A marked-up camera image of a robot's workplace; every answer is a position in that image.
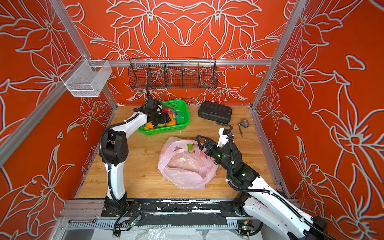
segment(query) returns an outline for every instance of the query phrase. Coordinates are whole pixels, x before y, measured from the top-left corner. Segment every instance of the floral pattern wallpaper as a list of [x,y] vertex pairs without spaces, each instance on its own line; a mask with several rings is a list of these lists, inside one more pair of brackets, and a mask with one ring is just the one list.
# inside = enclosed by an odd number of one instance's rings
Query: floral pattern wallpaper
[[0,144],[80,56],[48,0],[0,0]]
[[257,106],[289,194],[336,239],[384,236],[383,26],[382,1],[307,1]]
[[64,93],[0,168],[0,239],[49,238],[112,112],[103,93],[98,98]]
[[[271,58],[295,0],[63,0],[93,59]],[[160,100],[249,104],[267,66],[219,67],[215,90],[153,89]],[[138,105],[145,91],[129,87],[126,67],[113,68],[116,101]]]

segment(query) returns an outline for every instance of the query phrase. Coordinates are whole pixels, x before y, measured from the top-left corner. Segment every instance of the plastic bag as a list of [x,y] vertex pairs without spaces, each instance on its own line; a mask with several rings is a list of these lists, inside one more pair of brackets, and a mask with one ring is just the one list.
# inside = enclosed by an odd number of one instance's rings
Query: plastic bag
[[[189,143],[194,144],[194,153],[188,152]],[[183,189],[204,189],[218,168],[213,158],[199,150],[196,141],[178,137],[170,137],[164,144],[157,166],[165,179]]]

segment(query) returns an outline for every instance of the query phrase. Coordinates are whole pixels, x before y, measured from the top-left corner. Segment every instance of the green plastic basket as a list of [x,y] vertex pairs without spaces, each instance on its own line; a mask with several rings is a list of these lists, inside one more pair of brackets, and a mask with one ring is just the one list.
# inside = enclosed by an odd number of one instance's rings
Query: green plastic basket
[[163,132],[178,131],[184,129],[191,121],[191,116],[189,115],[187,103],[181,99],[164,101],[163,108],[173,108],[177,110],[184,118],[175,118],[175,126],[159,127],[152,130],[144,130],[145,125],[143,125],[139,127],[138,131],[144,133],[145,135],[154,135]]

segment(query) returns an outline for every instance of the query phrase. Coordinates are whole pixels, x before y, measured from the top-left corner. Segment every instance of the black wire basket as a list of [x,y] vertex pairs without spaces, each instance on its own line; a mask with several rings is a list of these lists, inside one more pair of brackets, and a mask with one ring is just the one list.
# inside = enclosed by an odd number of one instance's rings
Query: black wire basket
[[133,89],[215,89],[218,85],[215,59],[131,58],[129,86]]

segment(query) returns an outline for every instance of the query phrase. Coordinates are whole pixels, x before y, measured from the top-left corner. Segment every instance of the wooden tabletop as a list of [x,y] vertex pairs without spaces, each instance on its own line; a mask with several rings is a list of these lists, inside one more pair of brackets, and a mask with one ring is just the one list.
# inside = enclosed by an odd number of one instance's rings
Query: wooden tabletop
[[[133,113],[135,106],[119,107],[112,124],[122,122]],[[234,198],[237,192],[231,189],[225,181],[226,171],[219,166],[214,177],[205,189],[180,189],[168,180],[163,180],[157,168],[159,154],[162,146],[171,136],[195,139],[202,135],[218,141],[220,128],[214,121],[198,117],[198,106],[188,106],[191,121],[187,127],[180,131],[166,132],[147,136],[138,131],[128,139],[129,156],[124,165],[124,185],[128,198]],[[238,123],[246,118],[248,128],[242,128],[240,135]],[[234,142],[242,153],[243,161],[256,170],[270,186],[274,186],[271,174],[264,159],[253,123],[246,106],[232,107],[234,126],[232,133]],[[99,155],[91,165],[88,175],[80,189],[80,198],[105,198],[107,193],[107,174],[104,163]]]

